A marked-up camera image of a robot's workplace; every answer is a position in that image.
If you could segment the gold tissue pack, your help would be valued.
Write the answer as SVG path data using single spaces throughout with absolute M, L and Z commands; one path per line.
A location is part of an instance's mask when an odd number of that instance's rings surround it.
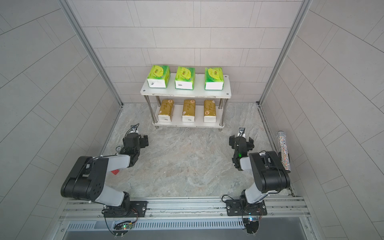
M 159 122 L 171 122 L 174 111 L 174 100 L 162 100 L 160 110 L 158 113 Z
M 196 115 L 196 101 L 184 100 L 182 122 L 193 123 Z
M 216 102 L 214 100 L 204 101 L 204 122 L 215 123 L 217 121 Z

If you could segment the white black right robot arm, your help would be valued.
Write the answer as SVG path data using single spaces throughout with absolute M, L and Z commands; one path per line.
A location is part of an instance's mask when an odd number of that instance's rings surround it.
M 255 147 L 254 140 L 247 140 L 242 133 L 230 136 L 229 146 L 234 150 L 234 167 L 239 171 L 250 170 L 253 173 L 254 183 L 240 195 L 243 210 L 262 203 L 270 194 L 278 194 L 290 187 L 290 171 L 286 170 L 275 151 L 250 153 Z

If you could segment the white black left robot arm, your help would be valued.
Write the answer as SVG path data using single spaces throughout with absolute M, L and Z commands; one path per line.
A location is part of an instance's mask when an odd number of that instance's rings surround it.
M 107 173 L 133 167 L 139 159 L 141 149 L 148 145 L 148 136 L 142 136 L 134 129 L 123 138 L 123 147 L 119 153 L 110 156 L 79 157 L 61 187 L 62 197 L 111 207 L 122 206 L 129 194 L 107 186 Z

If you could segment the green tissue pack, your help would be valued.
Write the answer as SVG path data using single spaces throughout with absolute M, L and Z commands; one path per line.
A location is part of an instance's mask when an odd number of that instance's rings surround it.
M 224 87 L 222 68 L 205 68 L 205 90 L 221 91 Z
M 175 77 L 175 88 L 180 90 L 193 90 L 195 77 L 195 68 L 178 67 Z
M 170 67 L 153 65 L 148 76 L 147 82 L 150 88 L 167 88 L 170 79 Z

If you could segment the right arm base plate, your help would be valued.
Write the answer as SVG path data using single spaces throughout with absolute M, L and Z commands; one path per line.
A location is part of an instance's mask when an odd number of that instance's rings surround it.
M 228 216 L 266 216 L 265 201 L 249 204 L 246 200 L 224 200 Z

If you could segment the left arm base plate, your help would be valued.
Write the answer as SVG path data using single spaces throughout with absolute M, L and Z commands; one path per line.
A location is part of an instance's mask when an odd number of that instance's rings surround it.
M 147 210 L 148 201 L 123 202 L 119 207 L 106 206 L 102 210 L 105 218 L 141 218 Z

